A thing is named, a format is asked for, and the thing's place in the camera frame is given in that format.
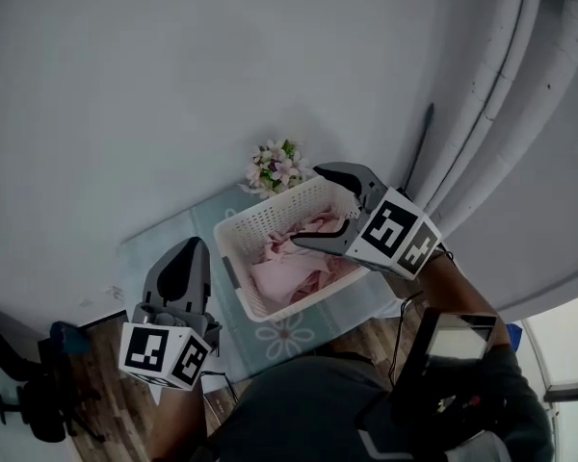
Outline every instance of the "pink towel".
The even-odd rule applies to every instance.
[[[335,233],[343,225],[327,209],[321,214],[303,220],[283,235],[268,235],[264,253],[253,264],[251,275],[259,293],[288,306],[312,295],[357,268],[357,264],[321,251],[300,248],[289,237],[296,233]]]

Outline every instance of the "wooden floor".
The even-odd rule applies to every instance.
[[[393,285],[398,296],[407,297],[409,289],[403,284]],[[421,316],[426,308],[425,299],[418,296],[408,308],[403,323],[403,334],[398,352],[397,374],[405,363]],[[107,441],[99,444],[75,426],[73,438],[81,458],[89,461],[146,461],[145,436],[152,427],[155,404],[147,386],[117,368],[121,316],[90,327],[92,352],[85,356],[71,356],[70,365],[81,394],[90,388],[101,395],[101,400],[87,400],[79,409],[92,429],[104,435]],[[361,326],[332,341],[324,349],[335,352],[354,351],[369,357],[381,377],[387,378],[398,331],[398,319],[370,319]],[[250,381],[234,386],[240,396]],[[231,413],[234,401],[223,389],[206,397],[208,433],[212,433]]]

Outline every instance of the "black chair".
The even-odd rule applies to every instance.
[[[15,381],[28,382],[23,388],[17,387],[19,404],[9,404],[0,396],[2,424],[7,423],[5,413],[19,412],[39,440],[58,443],[66,437],[65,424],[66,432],[76,435],[72,429],[72,422],[76,422],[94,440],[103,443],[105,437],[94,433],[75,412],[81,402],[88,398],[100,399],[100,395],[90,391],[83,397],[75,396],[74,380],[64,374],[66,359],[58,354],[50,356],[52,361],[48,365],[23,359],[0,334],[0,368]]]

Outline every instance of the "plastic basket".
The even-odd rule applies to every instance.
[[[354,195],[343,187],[318,176],[280,193],[246,211],[219,222],[214,236],[236,295],[253,321],[279,321],[318,303],[366,275],[359,267],[324,289],[297,303],[283,307],[261,295],[250,276],[250,265],[261,255],[272,231],[286,232],[293,224],[331,207],[342,218],[357,218]]]

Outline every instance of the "dark shirt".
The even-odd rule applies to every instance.
[[[506,398],[505,429],[496,434],[512,460],[552,460],[549,422],[512,349],[493,349],[482,361],[480,372],[483,392],[491,389]],[[385,382],[367,363],[318,356],[295,359],[255,378],[228,420],[193,460],[372,461],[355,418],[386,390]],[[373,427],[377,451],[409,450],[407,437],[394,425],[388,409],[374,412],[368,424]],[[424,443],[428,443],[426,433]]]

